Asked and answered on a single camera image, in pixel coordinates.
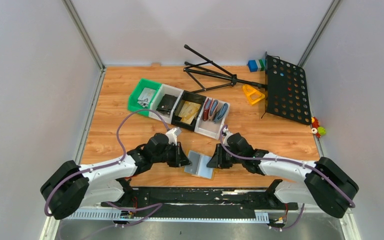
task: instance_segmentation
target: black perforated panel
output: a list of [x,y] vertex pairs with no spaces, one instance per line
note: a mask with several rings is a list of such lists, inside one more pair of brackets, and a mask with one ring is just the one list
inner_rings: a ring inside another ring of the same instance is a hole
[[310,125],[310,104],[304,69],[270,55],[267,55],[266,60],[266,112]]

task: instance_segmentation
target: black plastic bin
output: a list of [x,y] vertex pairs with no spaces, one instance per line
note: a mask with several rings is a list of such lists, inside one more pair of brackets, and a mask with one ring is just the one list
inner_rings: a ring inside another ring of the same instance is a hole
[[[195,126],[197,125],[197,118],[200,115],[201,109],[203,108],[204,102],[207,99],[206,96],[202,96],[199,94],[192,93],[190,91],[183,91],[183,94],[181,95],[180,100],[177,103],[177,106],[175,107],[174,110],[174,116],[171,120],[171,124],[190,130],[190,131],[195,131]],[[185,103],[184,101],[192,102],[192,103],[197,103],[200,104],[201,106],[199,107],[198,114],[195,116],[195,118],[192,120],[191,124],[186,124],[184,122],[181,122],[181,117],[179,117],[179,113],[182,110],[183,104]]]

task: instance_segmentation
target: metal cable track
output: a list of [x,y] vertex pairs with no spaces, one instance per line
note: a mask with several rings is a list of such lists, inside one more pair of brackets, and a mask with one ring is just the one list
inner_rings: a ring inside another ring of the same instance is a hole
[[[78,209],[67,217],[68,220],[110,220],[135,222],[142,217],[126,218],[118,209]],[[183,218],[183,217],[150,217],[146,221],[151,222],[183,222],[183,223],[248,223],[268,224],[269,214],[263,211],[255,211],[255,218]]]

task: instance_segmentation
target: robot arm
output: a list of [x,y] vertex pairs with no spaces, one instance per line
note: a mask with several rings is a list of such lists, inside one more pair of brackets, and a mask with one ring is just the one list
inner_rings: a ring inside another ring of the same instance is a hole
[[[181,143],[177,141],[180,132],[176,127],[165,134],[157,133],[146,144],[128,151],[123,160],[122,157],[117,157],[89,165],[77,165],[72,160],[63,163],[40,188],[45,200],[50,197],[52,191],[55,191],[49,202],[52,215],[60,220],[70,216],[79,207],[101,202],[123,201],[124,198],[128,198],[125,193],[130,187],[124,184],[125,178],[148,171],[154,163],[167,163],[173,168],[191,164],[182,150]],[[277,156],[267,150],[254,149],[239,133],[233,134],[225,130],[223,135],[225,136],[223,145],[217,144],[207,167],[226,169],[233,164],[242,164],[253,174],[279,176],[295,181],[294,183],[281,179],[273,181],[266,190],[270,195],[270,201],[314,204],[329,215],[342,218],[350,206],[348,200],[314,169],[323,172],[349,199],[353,199],[359,190],[357,184],[329,158],[321,157],[319,161],[298,161]],[[109,163],[114,164],[99,169],[100,166]],[[56,189],[67,176],[78,172],[82,173],[73,176]]]
[[[207,167],[226,169],[233,164],[242,164],[250,173],[278,176],[294,182],[281,179],[273,181],[267,189],[273,201],[282,203],[304,203],[318,205],[327,214],[342,218],[350,206],[343,195],[334,189],[313,167],[325,174],[351,200],[357,194],[358,185],[339,168],[332,160],[321,157],[319,161],[300,161],[281,157],[262,149],[254,149],[239,133],[231,133],[225,129],[222,146],[217,144],[213,157]],[[262,160],[245,160],[241,157],[263,158]]]
[[[122,185],[124,178],[144,173],[155,163],[167,163],[173,168],[191,164],[182,150],[181,143],[177,141],[180,133],[178,127],[165,134],[157,133],[148,143],[128,151],[123,160],[120,156],[88,165],[77,165],[73,160],[67,161],[45,182],[40,192],[46,200],[63,179],[86,170],[65,182],[52,196],[49,208],[55,219],[64,219],[83,206],[119,201],[126,191]],[[99,169],[100,166],[115,162],[118,163]]]

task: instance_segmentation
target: wallet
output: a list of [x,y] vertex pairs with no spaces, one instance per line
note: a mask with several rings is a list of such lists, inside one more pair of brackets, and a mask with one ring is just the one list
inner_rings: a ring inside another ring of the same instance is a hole
[[216,116],[217,106],[219,105],[219,100],[213,99],[211,102],[211,106],[209,107],[209,113],[208,113],[208,119],[210,121],[214,120],[214,117]]
[[227,103],[224,103],[223,106],[218,110],[217,114],[214,117],[214,122],[217,123],[218,121],[222,120],[225,116],[229,105]]
[[165,94],[156,107],[156,110],[162,114],[170,114],[177,99],[176,96]]
[[202,120],[203,121],[208,120],[208,113],[210,112],[210,106],[211,106],[211,100],[209,98],[207,98],[205,103],[204,103],[204,112],[202,114]]

